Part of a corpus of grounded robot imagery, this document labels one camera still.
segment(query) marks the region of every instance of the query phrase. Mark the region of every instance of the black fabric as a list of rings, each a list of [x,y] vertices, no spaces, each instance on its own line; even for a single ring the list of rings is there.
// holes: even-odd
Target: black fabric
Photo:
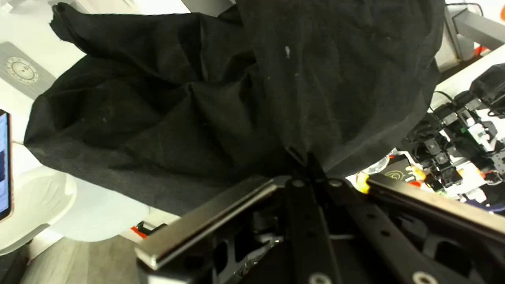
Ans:
[[[87,57],[42,95],[26,146],[51,168],[187,213],[288,172],[343,177],[389,153],[438,84],[442,0],[239,0],[220,18],[89,16],[53,29]]]

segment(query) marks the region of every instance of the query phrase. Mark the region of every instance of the black cloth cover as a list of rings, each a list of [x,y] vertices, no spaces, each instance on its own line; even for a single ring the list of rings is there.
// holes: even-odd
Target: black cloth cover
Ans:
[[[54,32],[87,56],[34,105],[46,166],[187,213],[315,153],[332,177],[389,153],[427,114],[442,0],[239,0],[204,15],[83,15]]]

